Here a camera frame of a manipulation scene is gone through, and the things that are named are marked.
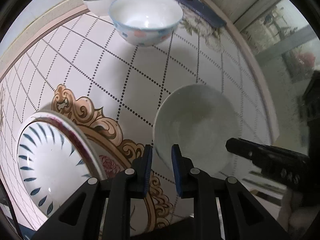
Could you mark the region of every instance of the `ornate scroll pattern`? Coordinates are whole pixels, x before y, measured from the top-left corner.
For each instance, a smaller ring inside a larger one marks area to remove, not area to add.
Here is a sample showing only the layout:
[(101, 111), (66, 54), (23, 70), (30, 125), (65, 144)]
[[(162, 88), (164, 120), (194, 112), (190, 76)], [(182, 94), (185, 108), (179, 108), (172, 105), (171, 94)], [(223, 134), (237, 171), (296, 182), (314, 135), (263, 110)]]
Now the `ornate scroll pattern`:
[[(75, 99), (73, 92), (60, 84), (55, 90), (51, 109), (76, 123), (89, 139), (103, 147), (118, 160), (123, 168), (129, 168), (134, 159), (142, 156), (143, 144), (123, 139), (122, 130), (118, 123), (105, 117), (102, 108), (95, 109), (88, 97)], [(120, 171), (119, 168), (116, 171), (110, 171), (110, 165), (118, 167), (115, 163), (105, 163), (106, 165), (111, 177)], [(159, 178), (154, 173), (150, 177), (150, 190), (145, 198), (145, 204), (148, 210), (146, 232), (169, 225), (169, 221), (165, 217), (172, 209), (172, 204), (169, 198), (163, 194)]]

